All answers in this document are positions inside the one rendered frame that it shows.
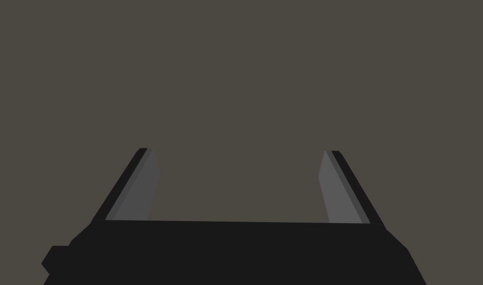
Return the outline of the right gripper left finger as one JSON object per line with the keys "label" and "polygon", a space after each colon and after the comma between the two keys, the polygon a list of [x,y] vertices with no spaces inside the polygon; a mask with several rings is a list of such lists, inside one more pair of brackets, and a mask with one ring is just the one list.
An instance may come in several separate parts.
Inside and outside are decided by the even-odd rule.
{"label": "right gripper left finger", "polygon": [[139,148],[93,221],[147,221],[159,176],[155,149]]}

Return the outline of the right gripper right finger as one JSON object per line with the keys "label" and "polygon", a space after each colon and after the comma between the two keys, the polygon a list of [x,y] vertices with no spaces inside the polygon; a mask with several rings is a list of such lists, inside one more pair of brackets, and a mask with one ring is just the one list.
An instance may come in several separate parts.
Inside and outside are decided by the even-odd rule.
{"label": "right gripper right finger", "polygon": [[383,224],[340,151],[324,151],[318,180],[329,223]]}

